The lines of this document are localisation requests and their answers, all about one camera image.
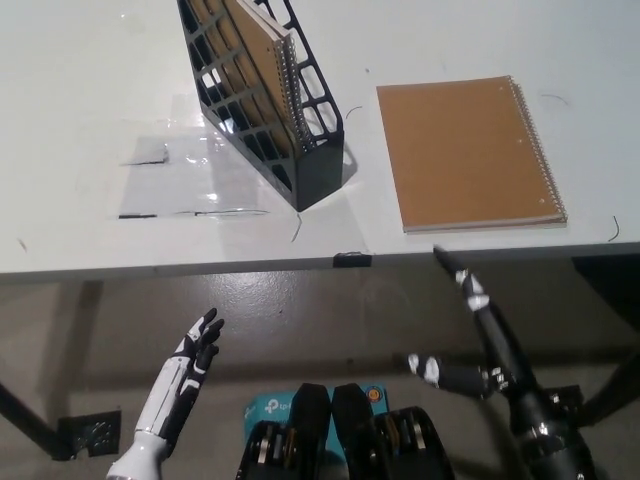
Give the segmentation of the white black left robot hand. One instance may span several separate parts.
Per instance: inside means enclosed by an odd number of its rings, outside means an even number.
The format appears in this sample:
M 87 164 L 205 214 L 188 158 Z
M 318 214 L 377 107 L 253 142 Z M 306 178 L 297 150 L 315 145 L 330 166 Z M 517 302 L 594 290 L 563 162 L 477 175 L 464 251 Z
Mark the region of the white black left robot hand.
M 135 440 L 158 439 L 175 447 L 207 377 L 224 320 L 215 308 L 201 316 L 167 358 L 147 397 L 135 427 Z

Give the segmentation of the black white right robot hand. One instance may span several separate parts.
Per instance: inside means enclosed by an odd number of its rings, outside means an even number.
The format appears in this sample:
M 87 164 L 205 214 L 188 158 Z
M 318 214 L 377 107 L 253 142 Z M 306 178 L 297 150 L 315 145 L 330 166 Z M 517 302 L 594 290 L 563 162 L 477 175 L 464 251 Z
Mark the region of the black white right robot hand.
M 450 252 L 436 246 L 438 263 L 459 287 L 473 316 L 485 353 L 485 363 L 469 367 L 451 365 L 426 354 L 406 356 L 408 370 L 428 385 L 470 398 L 485 399 L 495 392 L 510 396 L 538 388 L 529 360 L 500 309 L 475 274 Z

